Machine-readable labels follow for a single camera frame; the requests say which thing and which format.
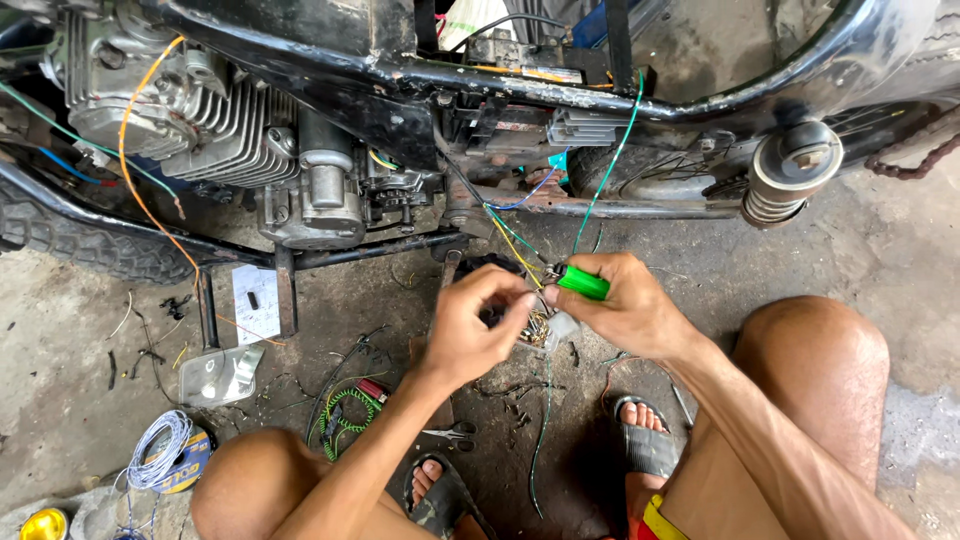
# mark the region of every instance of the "black sandal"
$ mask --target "black sandal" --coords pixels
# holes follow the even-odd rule
[[[666,432],[649,430],[640,426],[631,426],[620,422],[620,407],[627,403],[644,404],[660,418]],[[613,432],[618,434],[621,449],[627,458],[627,468],[632,473],[647,473],[658,477],[670,478],[677,462],[677,449],[673,445],[673,435],[666,419],[653,404],[637,396],[624,396],[613,404]]]
[[[433,482],[426,495],[414,508],[414,469],[422,466],[427,459],[440,463],[444,467],[444,473],[440,479]],[[443,454],[424,454],[417,458],[407,472],[406,481],[403,484],[403,500],[406,504],[404,510],[410,521],[443,540],[450,538],[457,523],[468,514],[473,516],[488,540],[497,540],[493,528],[484,519],[480,508],[473,502],[467,485]]]

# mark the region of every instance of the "engine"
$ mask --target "engine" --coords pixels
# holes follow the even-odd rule
[[[87,15],[61,12],[42,68],[63,90],[78,134],[116,148],[131,96],[176,33],[133,0]],[[411,233],[411,207],[432,205],[443,187],[441,175],[383,159],[292,96],[190,42],[141,91],[124,146],[128,155],[158,161],[167,177],[255,189],[260,232],[292,249],[353,247],[387,212],[400,212],[396,226]]]

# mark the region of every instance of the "scissors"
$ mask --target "scissors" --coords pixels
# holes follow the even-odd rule
[[[446,437],[453,448],[460,452],[473,452],[477,444],[470,438],[477,433],[476,424],[472,422],[457,422],[449,430],[423,430],[424,433]]]

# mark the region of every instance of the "hand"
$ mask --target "hand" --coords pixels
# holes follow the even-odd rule
[[[547,304],[586,322],[607,341],[638,356],[669,360],[700,333],[674,306],[647,266],[629,253],[580,254],[567,264],[610,282],[604,302],[547,285]]]
[[[508,306],[494,328],[477,314],[491,299]],[[440,291],[433,334],[419,370],[450,392],[507,359],[536,298],[520,276],[487,264]]]

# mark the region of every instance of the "wiring diagram paper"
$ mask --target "wiring diagram paper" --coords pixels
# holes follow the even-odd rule
[[[257,309],[250,295],[256,298]],[[247,264],[233,269],[233,305],[236,309],[237,345],[256,343],[280,333],[280,307],[276,295],[276,270]]]

